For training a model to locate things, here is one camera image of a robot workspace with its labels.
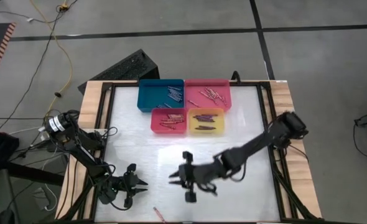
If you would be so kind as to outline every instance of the table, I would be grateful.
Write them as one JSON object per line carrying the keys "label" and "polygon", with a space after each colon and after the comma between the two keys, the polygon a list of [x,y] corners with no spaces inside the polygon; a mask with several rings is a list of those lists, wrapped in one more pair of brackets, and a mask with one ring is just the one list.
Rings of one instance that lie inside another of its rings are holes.
{"label": "table", "polygon": [[[135,83],[136,81],[115,81],[115,83]],[[251,80],[242,80],[242,82],[269,82],[271,86],[272,97],[275,104],[275,110],[277,115],[294,109],[292,98],[290,95],[290,90],[288,83],[286,81],[251,81]],[[106,114],[108,110],[108,102],[110,91],[107,91],[105,94],[105,101],[103,102],[103,108],[98,111],[98,107],[100,105],[101,91],[102,91],[103,81],[90,81],[87,83],[86,92],[84,94],[83,103],[81,105],[80,117],[78,119],[78,124],[81,128],[95,128],[95,121],[97,116],[100,116],[100,127],[104,128],[106,126]],[[267,118],[270,121],[272,118],[271,110],[268,104],[267,95],[264,95],[264,102],[267,111]],[[292,141],[292,145],[296,148],[299,148],[301,151],[305,152],[304,145],[302,141]],[[292,184],[292,188],[297,196],[301,199],[303,204],[317,217],[321,217],[320,209],[314,189],[314,183],[312,181],[312,176],[310,173],[309,165],[307,160],[298,152],[288,150],[287,156],[287,167],[289,170],[290,181]],[[73,178],[75,173],[76,159],[74,157],[70,157],[69,167],[67,172],[69,172],[69,180],[67,180],[67,175],[65,175],[65,181],[62,187],[62,191],[60,194],[60,201],[57,207],[57,213],[60,212],[59,217],[64,215],[68,209],[70,208],[71,201],[76,200],[79,194],[82,191],[86,169],[80,164],[77,164],[76,176]],[[286,217],[292,217],[290,212],[289,199],[281,189],[283,204]],[[65,204],[63,206],[63,199],[67,198]],[[91,213],[91,203],[93,200],[93,191],[91,191],[87,197],[86,204],[83,210],[83,218],[89,218]]]}

